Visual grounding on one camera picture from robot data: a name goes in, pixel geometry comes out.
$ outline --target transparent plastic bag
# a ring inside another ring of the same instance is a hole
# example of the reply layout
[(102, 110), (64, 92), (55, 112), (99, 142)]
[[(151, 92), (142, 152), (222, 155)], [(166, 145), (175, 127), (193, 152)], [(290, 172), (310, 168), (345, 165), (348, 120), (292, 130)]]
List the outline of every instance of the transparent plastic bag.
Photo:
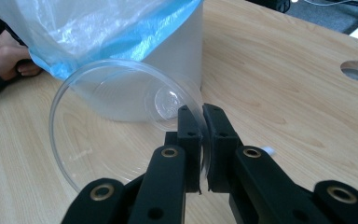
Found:
[(59, 79), (101, 59), (141, 61), (201, 0), (6, 0), (0, 18)]

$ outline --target wood grain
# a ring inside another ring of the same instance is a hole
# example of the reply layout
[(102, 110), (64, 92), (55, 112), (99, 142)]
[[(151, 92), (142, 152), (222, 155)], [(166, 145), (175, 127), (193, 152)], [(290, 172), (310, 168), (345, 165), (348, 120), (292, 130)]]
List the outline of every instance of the wood grain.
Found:
[[(205, 1), (203, 30), (204, 102), (225, 109), (244, 144), (275, 148), (306, 189), (358, 189), (358, 81), (340, 70), (358, 61), (358, 40), (241, 0)], [(42, 74), (0, 92), (0, 223), (59, 223), (76, 196), (48, 137), (60, 85)], [(186, 223), (234, 223), (227, 199), (188, 197)]]

